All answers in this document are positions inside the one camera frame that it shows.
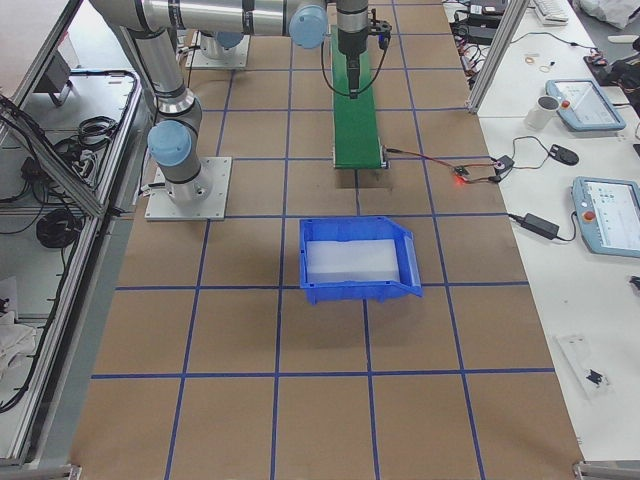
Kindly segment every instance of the power adapter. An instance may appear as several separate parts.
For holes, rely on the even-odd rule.
[[[548,240],[558,238],[560,227],[555,223],[546,221],[544,218],[536,217],[531,213],[527,213],[524,217],[509,214],[509,217],[515,220],[522,228],[537,233],[541,237]]]
[[[25,182],[34,183],[38,180],[49,178],[46,172],[40,166],[40,163],[32,157],[27,157],[22,167],[20,167],[20,175]]]

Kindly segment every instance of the black cable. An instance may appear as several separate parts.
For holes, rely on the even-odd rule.
[[[366,92],[369,88],[371,88],[371,85],[373,85],[373,82],[376,81],[376,79],[378,78],[378,75],[380,74],[380,70],[382,70],[382,64],[384,63],[384,58],[387,56],[388,50],[389,50],[389,43],[386,44],[386,47],[382,51],[382,57],[380,58],[380,63],[378,64],[378,68],[376,69],[376,73],[373,75],[373,78],[365,87],[361,88],[356,92],[357,95],[360,95]],[[339,92],[333,87],[333,85],[331,85],[331,83],[329,83],[329,79],[327,78],[327,72],[325,71],[325,66],[324,66],[324,42],[320,44],[320,66],[322,68],[322,77],[324,78],[324,82],[327,84],[327,87],[329,87],[331,91],[336,95],[340,95],[342,97],[348,97],[349,96],[348,93]]]
[[[562,238],[560,235],[556,235],[556,238],[558,240],[562,240],[563,242],[573,242],[576,239],[576,236],[578,235],[578,227],[576,226],[577,218],[578,218],[577,212],[573,212],[571,214],[571,225],[573,225],[573,235],[571,235],[571,238]]]
[[[194,42],[195,45],[198,45],[198,40],[200,39],[200,30],[196,32],[196,40]],[[196,52],[194,50],[193,54],[191,54],[191,61],[189,63],[189,76],[187,78],[187,88],[191,88],[191,72],[193,72],[193,59],[196,58]]]
[[[65,208],[47,213],[36,224],[36,237],[45,248],[65,248],[75,242],[82,231],[82,222]]]
[[[569,40],[565,40],[564,38],[560,38],[560,37],[558,37],[557,35],[554,35],[551,32],[529,32],[529,33],[525,33],[524,35],[516,38],[515,40],[512,40],[511,43],[514,44],[516,42],[519,42],[520,40],[522,40],[527,35],[549,35],[550,37],[555,38],[559,42],[565,43],[567,45],[571,45],[572,47],[582,47],[582,48],[587,48],[589,50],[597,50],[598,49],[597,47],[587,47],[586,45],[581,45],[578,42],[571,42]]]
[[[40,205],[40,210],[38,210],[38,213],[36,214],[36,216],[33,217],[33,220],[31,220],[25,227],[20,228],[19,230],[13,230],[11,232],[0,232],[0,235],[17,235],[18,233],[22,233],[28,230],[29,227],[31,227],[34,223],[38,221],[38,218],[40,218],[40,215],[42,215],[43,210],[44,210],[44,205]]]
[[[95,152],[106,147],[118,128],[113,118],[100,115],[83,120],[78,125],[78,143]]]
[[[391,147],[384,147],[384,149],[385,149],[385,151],[387,153],[411,155],[413,157],[418,157],[418,158],[422,158],[424,160],[429,160],[431,162],[437,163],[438,165],[442,165],[443,167],[447,167],[447,168],[449,168],[449,170],[451,171],[451,173],[454,176],[456,176],[457,178],[462,180],[464,183],[474,184],[474,183],[499,183],[500,182],[500,176],[499,175],[494,175],[494,176],[490,176],[490,177],[480,177],[480,178],[467,178],[466,177],[466,175],[469,174],[469,172],[467,171],[468,168],[472,168],[472,167],[493,167],[495,165],[495,163],[467,163],[467,164],[462,164],[462,165],[454,165],[454,164],[452,164],[450,162],[447,162],[445,160],[442,160],[440,158],[430,157],[428,155],[424,155],[424,154],[418,153],[418,152],[410,152],[408,150],[401,150],[399,148],[391,148]]]
[[[66,247],[62,247],[60,249],[60,259],[62,260],[62,269],[66,270],[67,269],[67,259],[64,257],[64,251],[65,251]]]
[[[459,13],[464,13],[466,17],[464,17],[463,19],[460,19],[460,17],[458,16]],[[456,10],[453,12],[453,19],[455,20],[455,23],[466,22],[469,19],[470,13],[471,12],[469,12],[469,10]]]
[[[0,203],[13,203],[13,202],[17,202],[18,200],[20,200],[21,198],[23,198],[25,195],[27,195],[29,193],[29,182],[24,182],[23,186],[22,186],[22,190],[20,190],[20,193],[13,195],[11,197],[6,197],[6,198],[0,198]]]
[[[153,128],[158,121],[158,108],[156,108],[155,113],[153,114],[153,121],[151,123],[151,128]],[[138,177],[138,196],[142,195],[142,177],[144,176],[144,160],[147,157],[147,152],[149,151],[149,145],[144,149],[144,154],[142,155],[142,161],[140,162],[140,176]]]
[[[78,248],[78,241],[76,240],[73,244],[73,248],[69,255],[69,260],[73,258],[77,248]],[[63,264],[66,265],[66,268],[63,268],[62,275],[60,277],[60,282],[58,283],[58,288],[56,289],[53,305],[47,317],[47,321],[41,327],[42,335],[40,336],[40,340],[38,342],[38,346],[36,347],[36,351],[32,356],[31,367],[29,368],[29,373],[27,374],[27,378],[25,379],[22,386],[16,389],[16,393],[9,400],[7,400],[6,402],[0,402],[0,414],[6,413],[12,408],[14,408],[15,406],[17,406],[20,403],[20,400],[22,400],[22,398],[24,397],[25,393],[29,391],[29,388],[31,386],[31,381],[33,380],[33,376],[35,375],[38,360],[40,359],[40,355],[42,355],[42,350],[44,349],[44,346],[46,343],[45,339],[58,313],[58,307],[60,305],[60,299],[62,297],[62,289],[67,280],[67,277],[69,276],[70,262],[69,263],[63,262]]]
[[[545,162],[549,158],[549,155],[550,155],[551,152],[549,152],[549,149],[544,146],[544,144],[540,141],[540,139],[538,137],[535,137],[533,135],[525,135],[523,137],[516,137],[516,138],[513,139],[512,143],[511,143],[511,148],[512,148],[511,160],[513,160],[514,162],[516,160],[516,142],[518,140],[525,140],[525,139],[532,139],[532,140],[535,140],[536,142],[538,142],[538,145],[540,145],[540,147],[545,151],[547,156],[544,157],[542,162],[539,165],[535,166],[535,167],[516,167],[516,166],[513,166],[512,168],[514,168],[516,170],[538,170],[538,169],[542,168],[542,166],[545,164]]]
[[[85,180],[82,177],[80,177],[78,175],[78,173],[72,167],[70,167],[66,162],[64,162],[64,160],[62,158],[60,158],[58,153],[55,151],[55,147],[53,146],[53,144],[51,144],[51,142],[46,137],[46,135],[44,135],[44,131],[42,131],[40,126],[37,125],[37,123],[35,123],[35,121],[31,117],[29,117],[28,114],[24,113],[22,110],[20,110],[18,107],[16,107],[13,104],[13,102],[11,102],[7,97],[5,97],[2,94],[0,94],[0,105],[2,105],[5,108],[7,108],[11,112],[10,114],[11,114],[11,116],[13,118],[19,118],[19,119],[21,119],[22,121],[24,121],[27,124],[27,127],[29,128],[29,130],[31,130],[32,134],[35,136],[35,138],[38,140],[38,142],[40,142],[42,147],[47,151],[47,153],[51,156],[51,158],[53,158],[67,172],[69,172],[70,174],[76,176],[83,183],[86,184]],[[32,140],[29,137],[29,135],[27,134],[27,132],[21,126],[19,126],[17,123],[12,122],[11,120],[9,120],[8,118],[4,117],[1,114],[0,114],[0,121],[2,121],[3,123],[5,123],[9,127],[11,127],[14,131],[18,132],[22,136],[22,138],[24,139],[24,141],[25,141],[25,143],[27,145],[27,150],[29,150],[29,153],[31,154],[33,159],[36,162],[40,163],[39,156],[38,156],[38,154],[37,154],[37,152],[35,150],[35,147],[33,145]]]
[[[201,50],[200,45],[191,45],[189,47],[184,47],[184,48],[181,48],[180,50],[178,50],[178,54],[179,55],[184,55],[185,53],[189,53],[191,51],[197,52],[198,50]]]

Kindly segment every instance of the cable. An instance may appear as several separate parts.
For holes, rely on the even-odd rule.
[[[380,63],[378,64],[376,73],[373,75],[373,78],[365,87],[361,88],[356,92],[357,95],[360,95],[366,92],[369,88],[371,88],[371,85],[373,85],[373,82],[376,81],[376,79],[378,78],[378,75],[380,74],[380,70],[382,69],[382,64],[384,63],[384,59],[387,56],[388,50],[389,50],[389,43],[387,42],[384,50],[382,50],[382,57],[380,58]],[[324,78],[324,82],[327,84],[327,87],[329,87],[331,91],[336,95],[340,95],[342,97],[349,97],[348,93],[339,92],[333,87],[333,85],[331,85],[331,83],[329,83],[329,79],[327,78],[327,72],[325,71],[325,66],[324,66],[324,42],[320,44],[320,66],[322,67],[322,77]]]
[[[40,205],[40,210],[38,210],[38,213],[36,214],[36,216],[33,217],[33,220],[31,220],[25,227],[20,228],[18,230],[10,231],[10,232],[0,232],[0,235],[17,235],[18,233],[22,233],[28,230],[29,227],[31,227],[34,223],[36,223],[36,221],[38,221],[38,218],[40,218],[40,215],[42,215],[43,210],[44,210],[44,205]]]
[[[556,235],[558,240],[562,240],[563,242],[573,242],[576,239],[576,235],[578,235],[578,227],[576,226],[576,219],[578,218],[577,212],[573,212],[571,214],[571,225],[573,225],[573,235],[571,238],[562,238],[560,235]]]
[[[68,247],[76,241],[81,231],[82,222],[69,208],[57,208],[36,224],[36,237],[45,248]]]
[[[516,141],[525,140],[525,139],[528,139],[528,138],[538,142],[538,145],[540,145],[540,147],[545,151],[547,156],[544,157],[544,159],[542,160],[542,163],[540,163],[539,165],[537,165],[535,167],[516,167],[516,166],[513,166],[512,168],[514,168],[516,170],[538,170],[538,169],[542,168],[542,166],[545,164],[545,162],[547,161],[547,159],[549,158],[549,155],[551,153],[551,152],[549,152],[549,149],[544,146],[544,144],[540,141],[540,139],[538,137],[534,137],[533,135],[525,135],[523,137],[516,137],[516,138],[513,139],[512,143],[511,143],[511,146],[512,146],[511,160],[513,160],[514,162],[516,160]]]
[[[131,88],[129,95],[127,96],[127,100],[124,107],[122,108],[121,119],[123,119],[127,115],[131,107],[133,94],[135,93],[138,85],[138,79],[134,74],[126,70],[83,70],[83,71],[76,71],[74,72],[74,74],[85,75],[85,76],[120,75],[120,76],[126,76],[131,78],[133,80],[133,87]],[[85,178],[82,177],[82,175],[78,171],[76,171],[75,168],[73,168],[71,165],[65,162],[63,158],[60,157],[60,155],[55,149],[55,146],[47,138],[45,131],[28,113],[18,108],[9,98],[7,98],[2,94],[0,94],[0,106],[8,110],[11,117],[13,117],[14,119],[19,119],[22,122],[24,122],[28,130],[30,130],[33,136],[35,137],[35,140],[37,140],[41,144],[45,153],[48,154],[48,156],[50,156],[53,161],[58,163],[69,174],[75,176],[79,181],[81,181],[88,187],[92,188],[93,191],[95,191],[98,188],[99,183],[102,180],[102,177],[104,175],[104,171],[102,170],[104,168],[104,162],[101,162],[101,164],[99,165],[99,169],[102,171],[96,174],[94,178],[97,179],[97,181],[94,181],[94,185],[92,186],[90,182],[88,182]],[[33,156],[34,160],[39,163],[39,157],[35,151],[31,138],[29,137],[27,132],[20,125],[12,122],[11,120],[4,117],[3,115],[0,115],[0,120],[3,123],[9,125],[14,131],[20,133],[20,135],[24,138],[25,143],[27,144],[27,149]],[[115,137],[117,132],[120,130],[120,123],[116,122],[113,119],[109,119],[108,117],[94,117],[92,119],[86,120],[85,122],[88,122],[88,123],[86,125],[82,125],[81,132],[79,133],[79,138],[84,137],[84,143],[85,143],[84,146],[89,149],[93,148],[94,150],[99,150],[100,148],[108,147],[111,139]],[[109,137],[106,143],[102,143],[101,145],[98,145],[95,142],[93,142],[92,139],[94,139],[96,135],[100,133],[103,133],[103,134],[107,133]],[[103,154],[103,159],[104,158],[106,158],[106,151]]]
[[[196,32],[196,40],[193,42],[194,46],[198,45],[198,40],[200,39],[200,30],[198,30]],[[191,72],[193,72],[193,59],[196,58],[196,52],[194,50],[193,54],[191,55],[191,60],[189,63],[189,77],[187,78],[187,88],[191,88]]]
[[[467,168],[473,168],[473,167],[494,167],[495,163],[466,163],[464,165],[454,165],[452,163],[446,162],[444,160],[441,160],[439,158],[435,158],[435,157],[430,157],[428,155],[424,155],[422,153],[418,153],[418,152],[410,152],[407,150],[400,150],[399,148],[391,148],[391,147],[384,147],[385,151],[388,153],[396,153],[396,154],[405,154],[405,155],[411,155],[414,157],[419,157],[422,158],[424,160],[429,160],[431,162],[437,163],[438,165],[442,165],[444,167],[447,167],[451,170],[451,173],[453,175],[455,175],[457,178],[461,179],[464,183],[468,183],[468,184],[473,184],[473,183],[498,183],[500,182],[500,176],[499,175],[493,175],[490,177],[480,177],[480,178],[467,178],[466,175],[469,174],[469,172],[467,171]]]
[[[156,108],[155,113],[153,114],[153,121],[151,123],[151,128],[154,127],[156,122],[158,121],[158,108]],[[142,177],[144,176],[144,160],[147,157],[147,152],[149,151],[149,145],[144,149],[144,154],[142,155],[142,161],[140,162],[140,176],[138,177],[138,196],[142,195],[144,192],[142,191]]]
[[[109,144],[117,129],[118,122],[113,118],[103,115],[89,118],[78,125],[78,143],[95,152]]]
[[[586,45],[581,45],[578,42],[570,42],[569,40],[565,40],[564,38],[560,38],[560,37],[558,37],[557,35],[554,35],[551,32],[529,32],[529,33],[525,33],[524,35],[516,38],[515,40],[512,40],[511,44],[519,42],[520,40],[522,40],[527,35],[549,35],[550,37],[555,38],[559,42],[566,43],[567,45],[571,45],[572,47],[582,47],[582,48],[587,48],[589,50],[598,50],[597,47],[587,47]]]
[[[540,235],[541,237],[546,238],[547,240],[560,240],[563,242],[572,242],[575,240],[578,234],[578,228],[574,221],[577,218],[577,213],[574,211],[571,213],[571,224],[573,225],[573,235],[571,238],[563,238],[558,235],[558,230],[560,227],[555,223],[551,223],[544,218],[540,218],[531,213],[527,213],[524,217],[519,215],[515,215],[513,213],[507,213],[507,216],[514,220],[518,225],[520,225],[525,230],[529,230],[530,232],[535,233],[536,235]]]
[[[21,198],[23,198],[25,195],[29,193],[29,189],[30,189],[29,182],[25,181],[24,184],[22,185],[22,190],[20,190],[20,193],[18,193],[17,195],[13,195],[12,197],[0,198],[0,203],[17,202],[18,200],[20,200]]]
[[[77,248],[78,248],[78,240],[76,239],[76,241],[73,243],[73,248],[69,255],[69,260],[73,258]],[[60,305],[60,299],[62,297],[62,289],[67,280],[67,277],[69,276],[70,262],[67,263],[63,261],[63,266],[64,268],[62,271],[62,275],[60,277],[60,282],[58,283],[58,288],[56,289],[56,294],[53,299],[53,305],[51,306],[51,311],[49,312],[47,321],[41,327],[42,335],[40,336],[40,341],[38,342],[36,351],[32,356],[31,367],[29,368],[29,373],[27,374],[27,378],[25,379],[22,386],[16,389],[16,393],[9,400],[7,400],[6,402],[0,402],[0,414],[6,413],[12,408],[14,408],[15,406],[17,406],[20,403],[20,400],[22,400],[22,398],[24,397],[25,393],[29,391],[29,388],[31,386],[31,381],[33,380],[33,376],[35,375],[38,360],[40,359],[40,355],[42,355],[42,350],[44,349],[44,346],[46,343],[45,339],[47,337],[49,329],[51,328],[51,325],[53,324],[53,321],[56,318],[56,314],[58,313],[58,307]]]

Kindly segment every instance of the metal mounting plate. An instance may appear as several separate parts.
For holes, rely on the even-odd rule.
[[[249,42],[251,37],[245,35],[242,41],[224,58],[214,60],[205,57],[200,50],[189,52],[185,65],[193,70],[243,70],[247,68],[249,57]]]
[[[227,207],[229,179],[231,177],[231,157],[203,157],[202,168],[209,170],[213,178],[212,191],[202,201],[177,204],[164,188],[151,191],[145,218],[147,220],[223,220]],[[164,182],[164,175],[158,168],[155,183]]]

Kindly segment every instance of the white desk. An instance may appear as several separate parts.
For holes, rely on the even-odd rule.
[[[528,31],[549,31],[561,38],[591,45],[575,14],[566,27],[542,27],[528,11],[515,38]],[[632,148],[638,117],[620,109],[627,128],[613,136],[584,138],[570,133],[559,118],[542,132],[525,127],[523,117],[542,94],[549,79],[589,78],[582,57],[589,51],[543,35],[529,35],[513,44],[496,74],[479,116],[492,156],[511,155],[512,139],[535,135],[547,146],[557,143],[580,156],[574,167],[548,159],[540,170],[515,170],[500,188],[510,213],[533,213],[560,225],[571,235],[573,201],[570,186],[577,176],[640,181],[640,158]],[[524,57],[538,54],[528,65]],[[540,65],[555,61],[550,73]],[[614,102],[626,102],[619,91]],[[535,166],[544,152],[533,140],[516,146],[516,164]],[[553,243],[514,224],[569,415],[588,461],[640,459],[640,295],[628,283],[640,274],[640,260],[589,253],[579,237],[570,244]],[[604,395],[589,398],[558,347],[555,337],[583,334],[591,349],[590,365],[612,382]]]

